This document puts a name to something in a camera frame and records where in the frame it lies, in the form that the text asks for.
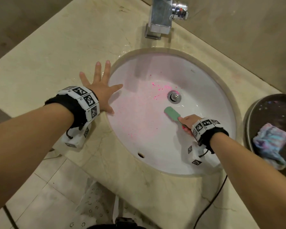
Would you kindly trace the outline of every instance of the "hand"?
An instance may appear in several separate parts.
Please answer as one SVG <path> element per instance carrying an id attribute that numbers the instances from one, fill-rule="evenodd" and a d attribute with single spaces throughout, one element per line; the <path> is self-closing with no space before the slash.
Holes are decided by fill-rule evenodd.
<path id="1" fill-rule="evenodd" d="M 112 96 L 113 93 L 120 90 L 123 87 L 123 84 L 113 85 L 111 87 L 108 86 L 108 81 L 110 78 L 110 61 L 107 60 L 105 64 L 104 74 L 103 77 L 101 75 L 101 68 L 102 65 L 100 62 L 95 64 L 95 71 L 94 71 L 94 78 L 93 83 L 90 84 L 88 81 L 85 73 L 80 72 L 80 80 L 82 84 L 92 90 L 97 98 L 99 99 L 100 110 L 105 110 L 109 114 L 114 114 L 113 109 L 108 104 L 109 98 Z"/>
<path id="2" fill-rule="evenodd" d="M 191 136 L 194 136 L 191 131 L 193 124 L 195 124 L 200 119 L 202 118 L 195 114 L 184 117 L 184 118 L 178 117 L 179 122 L 187 126 L 187 127 L 182 126 L 183 130 Z"/>

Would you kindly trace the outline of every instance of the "sink rim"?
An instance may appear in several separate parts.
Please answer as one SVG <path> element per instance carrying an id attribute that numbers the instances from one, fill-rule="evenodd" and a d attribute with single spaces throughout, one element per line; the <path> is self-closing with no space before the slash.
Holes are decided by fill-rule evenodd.
<path id="1" fill-rule="evenodd" d="M 234 116 L 235 116 L 235 121 L 236 121 L 236 141 L 239 143 L 242 143 L 243 141 L 243 124 L 242 124 L 242 117 L 241 117 L 241 113 L 240 113 L 240 109 L 238 107 L 238 104 L 236 102 L 236 99 L 232 93 L 232 91 L 230 90 L 230 88 L 226 85 L 226 83 L 219 77 L 219 75 L 217 75 L 212 69 L 210 69 L 207 65 L 205 65 L 204 63 L 202 63 L 201 61 L 199 61 L 198 59 L 196 59 L 195 57 L 186 54 L 182 51 L 179 50 L 175 50 L 175 49 L 170 49 L 170 48 L 162 48 L 162 47 L 153 47 L 153 48 L 144 48 L 144 49 L 137 49 L 137 50 L 133 50 L 131 52 L 128 52 L 124 55 L 122 55 L 121 57 L 119 57 L 117 59 L 117 61 L 115 61 L 115 63 L 111 66 L 111 74 L 110 76 L 124 63 L 126 63 L 129 59 L 133 58 L 134 56 L 138 56 L 138 55 L 142 55 L 142 54 L 149 54 L 149 53 L 165 53 L 168 55 L 173 55 L 173 56 L 178 56 L 181 57 L 193 64 L 195 64 L 196 66 L 198 66 L 200 69 L 202 69 L 203 71 L 205 71 L 223 90 L 223 92 L 225 93 L 226 97 L 228 98 Z M 116 139 L 118 139 L 118 141 L 121 143 L 121 145 L 129 152 L 131 153 L 122 143 L 122 141 L 118 138 L 118 136 L 116 135 L 116 133 L 114 132 L 113 128 L 111 127 L 111 124 L 109 122 L 108 116 L 106 115 L 105 117 L 108 126 L 110 127 L 111 131 L 114 133 L 114 136 Z M 149 166 L 152 169 L 157 170 L 156 168 L 150 166 L 149 164 L 145 163 L 147 166 Z M 173 176 L 192 176 L 192 177 L 201 177 L 201 175 L 197 175 L 197 174 L 172 174 L 172 173 L 166 173 L 168 175 L 173 175 Z"/>

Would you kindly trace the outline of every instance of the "faucet handle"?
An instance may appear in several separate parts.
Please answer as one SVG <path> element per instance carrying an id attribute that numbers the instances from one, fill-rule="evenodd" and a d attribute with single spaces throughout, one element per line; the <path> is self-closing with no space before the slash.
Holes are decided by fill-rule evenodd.
<path id="1" fill-rule="evenodd" d="M 173 1 L 171 19 L 186 20 L 187 17 L 188 17 L 187 5 L 179 1 Z"/>

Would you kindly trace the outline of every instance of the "black wristband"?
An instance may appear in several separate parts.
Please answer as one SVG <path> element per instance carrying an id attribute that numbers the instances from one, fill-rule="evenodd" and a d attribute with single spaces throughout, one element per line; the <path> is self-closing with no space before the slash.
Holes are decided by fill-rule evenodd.
<path id="1" fill-rule="evenodd" d="M 207 130 L 201 137 L 201 143 L 204 144 L 206 146 L 206 149 L 211 151 L 211 154 L 214 154 L 213 149 L 210 146 L 210 140 L 212 138 L 212 136 L 218 132 L 222 132 L 224 134 L 226 134 L 227 136 L 229 136 L 229 133 L 224 130 L 224 128 L 219 128 L 219 127 L 214 127 L 211 128 L 209 130 Z"/>
<path id="2" fill-rule="evenodd" d="M 87 122 L 85 110 L 80 106 L 76 99 L 73 99 L 68 95 L 57 95 L 49 100 L 47 100 L 44 104 L 52 104 L 58 103 L 62 106 L 66 107 L 70 112 L 72 112 L 74 116 L 74 122 L 70 128 L 83 127 Z"/>

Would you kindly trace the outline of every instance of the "tie-dye cloth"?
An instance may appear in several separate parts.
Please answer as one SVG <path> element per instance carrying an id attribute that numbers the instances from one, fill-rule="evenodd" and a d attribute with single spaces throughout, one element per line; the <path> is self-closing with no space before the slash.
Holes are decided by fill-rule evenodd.
<path id="1" fill-rule="evenodd" d="M 259 149 L 259 156 L 275 167 L 282 170 L 286 167 L 286 161 L 279 151 L 286 144 L 286 132 L 273 126 L 265 124 L 253 138 L 253 143 Z"/>

